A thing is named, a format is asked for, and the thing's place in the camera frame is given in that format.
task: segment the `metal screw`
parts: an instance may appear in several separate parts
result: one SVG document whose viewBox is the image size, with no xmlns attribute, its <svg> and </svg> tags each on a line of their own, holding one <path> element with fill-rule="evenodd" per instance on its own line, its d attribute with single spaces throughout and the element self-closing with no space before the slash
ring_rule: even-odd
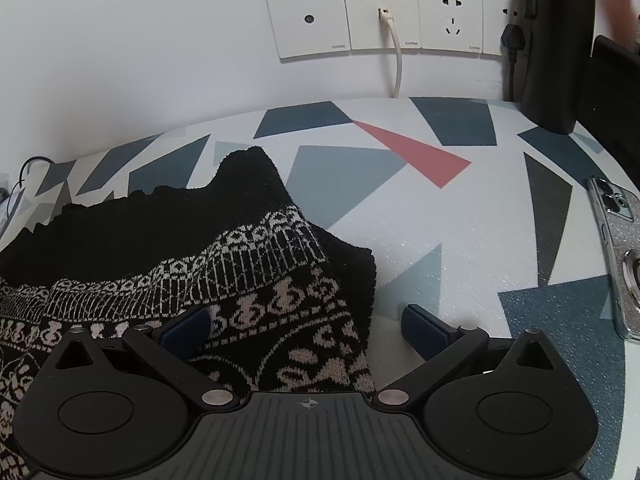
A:
<svg viewBox="0 0 640 480">
<path fill-rule="evenodd" d="M 234 394 L 226 390 L 209 390 L 202 394 L 202 402 L 209 406 L 224 406 L 234 400 Z"/>
<path fill-rule="evenodd" d="M 409 400 L 409 394 L 403 390 L 382 390 L 378 400 L 387 406 L 400 406 Z"/>
</svg>

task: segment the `gray triangle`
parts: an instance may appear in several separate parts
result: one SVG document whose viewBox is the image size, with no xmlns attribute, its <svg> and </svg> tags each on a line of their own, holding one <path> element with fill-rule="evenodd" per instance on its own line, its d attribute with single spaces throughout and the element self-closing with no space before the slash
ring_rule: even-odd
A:
<svg viewBox="0 0 640 480">
<path fill-rule="evenodd" d="M 129 173 L 129 194 L 152 194 L 157 186 L 186 187 L 208 140 L 208 135 L 201 137 Z"/>
<path fill-rule="evenodd" d="M 87 180 L 84 181 L 82 187 L 78 191 L 78 195 L 100 189 L 104 186 L 116 173 L 118 173 L 125 164 L 132 160 L 137 154 L 142 152 L 159 136 L 154 135 L 145 139 L 134 140 L 129 144 L 123 144 L 117 148 L 113 148 L 105 153 L 104 157 L 91 172 Z"/>
<path fill-rule="evenodd" d="M 607 294 L 607 299 L 604 300 L 604 306 L 602 307 L 600 319 L 613 319 L 611 309 L 612 309 L 611 292 L 609 292 L 609 294 Z"/>
<path fill-rule="evenodd" d="M 22 213 L 27 211 L 27 209 L 30 208 L 32 205 L 33 204 L 31 202 L 29 202 L 29 199 L 27 197 L 25 197 L 25 199 L 20 204 L 20 211 L 18 211 L 18 216 L 20 216 Z"/>
<path fill-rule="evenodd" d="M 287 190 L 309 221 L 328 229 L 405 164 L 391 150 L 300 146 Z"/>
<path fill-rule="evenodd" d="M 510 101 L 500 101 L 498 99 L 470 99 L 473 103 L 485 103 L 491 106 L 499 106 L 500 108 L 507 108 L 508 110 L 517 110 L 516 103 Z"/>
<path fill-rule="evenodd" d="M 56 205 L 53 207 L 53 212 L 51 213 L 51 219 L 53 220 L 56 216 L 62 213 L 62 208 L 67 205 L 73 203 L 71 200 L 71 193 L 69 192 L 69 184 L 66 182 L 62 185 L 62 189 L 58 194 L 58 199 L 56 200 Z"/>
<path fill-rule="evenodd" d="M 376 291 L 373 311 L 398 320 L 400 311 L 409 303 L 417 303 L 432 314 L 440 306 L 442 245 L 437 246 L 399 276 Z"/>
<path fill-rule="evenodd" d="M 546 285 L 558 256 L 573 186 L 526 153 L 524 159 L 536 228 L 538 285 Z"/>
<path fill-rule="evenodd" d="M 217 166 L 229 154 L 237 150 L 246 150 L 248 144 L 241 142 L 226 142 L 226 140 L 217 140 L 213 152 L 213 165 Z"/>
<path fill-rule="evenodd" d="M 34 196 L 41 195 L 49 189 L 53 189 L 58 184 L 64 182 L 69 176 L 69 173 L 71 173 L 75 164 L 76 162 L 74 160 L 71 162 L 63 162 L 62 164 L 51 164 Z"/>
<path fill-rule="evenodd" d="M 591 139 L 577 132 L 574 132 L 574 135 L 578 137 L 582 142 L 584 142 L 593 153 L 599 154 L 604 151 L 604 148 L 600 145 L 600 143 L 597 140 Z"/>
<path fill-rule="evenodd" d="M 55 206 L 55 204 L 49 204 L 46 202 L 39 203 L 33 213 L 31 213 L 31 216 L 24 227 L 33 233 L 33 229 L 36 227 L 36 224 L 46 224 L 50 220 Z"/>
</svg>

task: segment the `socket switch plate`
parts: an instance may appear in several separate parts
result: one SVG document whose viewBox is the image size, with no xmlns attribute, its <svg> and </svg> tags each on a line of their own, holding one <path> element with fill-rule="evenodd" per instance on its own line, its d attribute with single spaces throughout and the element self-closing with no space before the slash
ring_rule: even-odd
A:
<svg viewBox="0 0 640 480">
<path fill-rule="evenodd" d="M 504 27 L 509 23 L 509 0 L 482 0 L 482 52 L 502 56 L 506 49 L 500 38 Z"/>
<path fill-rule="evenodd" d="M 422 48 L 482 52 L 482 0 L 419 0 Z"/>
<path fill-rule="evenodd" d="M 418 0 L 344 0 L 347 6 L 351 48 L 393 48 L 388 27 L 380 22 L 378 9 L 386 7 L 402 48 L 420 48 Z"/>
<path fill-rule="evenodd" d="M 508 23 L 517 23 L 524 31 L 526 45 L 520 56 L 527 55 L 529 46 L 529 20 L 524 18 L 524 2 L 517 0 L 482 0 L 482 52 L 494 56 L 506 56 L 507 49 L 502 46 L 500 39 L 504 27 Z"/>
<path fill-rule="evenodd" d="M 349 49 L 344 0 L 267 0 L 281 58 Z"/>
</svg>

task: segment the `black water bottle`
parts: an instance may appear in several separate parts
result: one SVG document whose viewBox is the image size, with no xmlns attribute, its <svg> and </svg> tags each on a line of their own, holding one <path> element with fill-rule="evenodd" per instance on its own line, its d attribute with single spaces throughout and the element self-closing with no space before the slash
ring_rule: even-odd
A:
<svg viewBox="0 0 640 480">
<path fill-rule="evenodd" d="M 520 110 L 546 130 L 570 134 L 591 54 L 595 0 L 526 0 L 526 18 L 533 21 Z"/>
</svg>

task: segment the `black cable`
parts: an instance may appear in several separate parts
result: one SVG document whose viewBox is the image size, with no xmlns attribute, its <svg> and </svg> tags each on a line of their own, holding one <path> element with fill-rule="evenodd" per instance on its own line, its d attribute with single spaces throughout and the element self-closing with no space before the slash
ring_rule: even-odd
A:
<svg viewBox="0 0 640 480">
<path fill-rule="evenodd" d="M 33 161 L 35 160 L 44 160 L 45 162 L 48 162 L 49 164 L 55 164 L 55 162 L 53 162 L 53 160 L 51 160 L 49 157 L 47 156 L 30 156 L 30 158 L 28 158 L 24 164 L 22 165 L 22 167 L 20 168 L 20 175 L 18 176 L 18 182 L 15 183 L 14 188 L 11 190 L 11 193 L 9 193 L 9 198 L 6 199 L 6 218 L 7 220 L 9 219 L 9 202 L 11 202 L 11 197 L 14 195 L 14 191 L 15 188 L 20 186 L 20 188 L 22 188 L 22 183 L 24 182 L 24 179 L 22 178 L 22 175 L 24 174 L 24 169 Z"/>
<path fill-rule="evenodd" d="M 516 62 L 518 60 L 518 51 L 523 50 L 525 46 L 524 32 L 519 25 L 513 25 L 510 23 L 504 28 L 502 37 L 500 38 L 502 44 L 507 48 L 509 53 L 509 101 L 514 99 L 514 74 L 516 72 Z"/>
<path fill-rule="evenodd" d="M 513 77 L 516 72 L 516 62 L 509 59 L 509 101 L 513 102 Z"/>
<path fill-rule="evenodd" d="M 7 219 L 9 219 L 9 202 L 11 202 L 11 197 L 14 195 L 14 191 L 15 188 L 18 187 L 18 184 L 20 184 L 20 182 L 16 182 L 14 188 L 11 190 L 11 193 L 9 193 L 9 198 L 6 199 L 6 217 Z"/>
</svg>

